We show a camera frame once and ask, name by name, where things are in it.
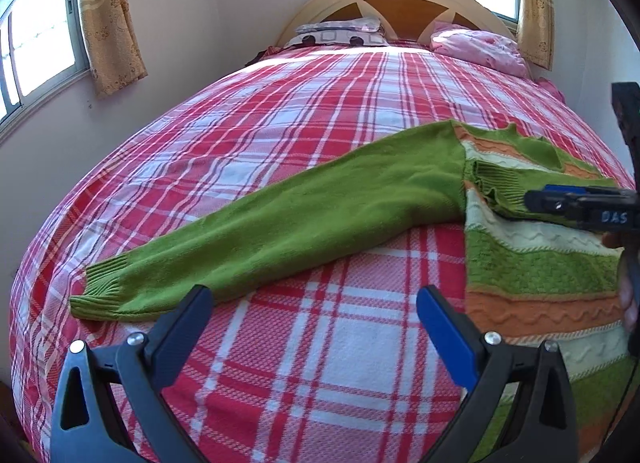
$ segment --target headboard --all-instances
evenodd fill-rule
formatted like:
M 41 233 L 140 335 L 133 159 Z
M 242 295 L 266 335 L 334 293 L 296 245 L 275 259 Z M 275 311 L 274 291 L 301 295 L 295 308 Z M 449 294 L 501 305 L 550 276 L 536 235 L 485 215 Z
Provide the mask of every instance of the headboard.
M 476 0 L 310 0 L 280 35 L 277 46 L 295 36 L 300 24 L 375 16 L 389 40 L 430 42 L 435 21 L 487 30 L 513 39 L 513 34 L 491 11 Z

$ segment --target pillow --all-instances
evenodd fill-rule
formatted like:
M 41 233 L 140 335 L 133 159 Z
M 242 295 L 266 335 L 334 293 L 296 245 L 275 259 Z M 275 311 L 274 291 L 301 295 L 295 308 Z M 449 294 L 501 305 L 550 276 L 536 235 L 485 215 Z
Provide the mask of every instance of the pillow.
M 434 32 L 431 51 L 495 69 L 507 75 L 530 78 L 518 45 L 509 37 L 462 26 Z
M 290 46 L 315 46 L 318 44 L 346 44 L 347 46 L 388 46 L 380 33 L 354 32 L 353 30 L 322 30 L 295 36 L 285 48 Z
M 297 34 L 308 34 L 321 30 L 353 30 L 374 33 L 380 30 L 380 20 L 378 18 L 359 18 L 349 21 L 324 21 L 322 23 L 301 24 L 295 31 Z

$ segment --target hand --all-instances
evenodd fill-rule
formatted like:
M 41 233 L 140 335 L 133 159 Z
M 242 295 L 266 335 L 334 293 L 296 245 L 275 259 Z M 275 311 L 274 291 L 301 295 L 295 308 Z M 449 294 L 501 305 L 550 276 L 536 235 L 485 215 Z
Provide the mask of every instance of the hand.
M 620 233 L 607 232 L 602 237 L 602 244 L 607 248 L 620 248 L 623 245 Z M 638 305 L 634 300 L 634 291 L 626 269 L 624 257 L 618 263 L 618 298 L 625 312 L 622 322 L 628 332 L 633 331 L 638 320 Z

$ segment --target plaid blanket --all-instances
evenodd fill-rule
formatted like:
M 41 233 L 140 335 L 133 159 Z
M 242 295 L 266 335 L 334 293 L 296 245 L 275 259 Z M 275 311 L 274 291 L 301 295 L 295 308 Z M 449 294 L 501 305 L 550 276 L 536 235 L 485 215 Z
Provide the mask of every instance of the plaid blanket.
M 213 83 L 131 137 L 81 180 L 29 246 L 11 296 L 12 384 L 44 462 L 66 349 L 150 324 L 69 314 L 84 267 L 142 245 L 268 183 L 412 126 L 516 123 L 624 186 L 602 141 L 534 82 L 419 48 L 285 50 Z M 386 244 L 220 305 L 163 395 L 212 461 L 413 462 L 460 393 L 415 315 L 436 284 L 463 309 L 462 224 Z M 292 297 L 290 289 L 301 289 Z M 126 398 L 137 449 L 152 452 Z

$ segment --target curtain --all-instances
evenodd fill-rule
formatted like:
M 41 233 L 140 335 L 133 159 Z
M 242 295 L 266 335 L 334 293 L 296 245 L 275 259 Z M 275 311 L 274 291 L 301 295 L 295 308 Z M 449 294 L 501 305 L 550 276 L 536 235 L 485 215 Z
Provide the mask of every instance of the curtain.
M 146 77 L 127 0 L 78 0 L 82 38 L 98 97 Z
M 517 39 L 524 58 L 551 69 L 554 58 L 552 0 L 520 0 Z

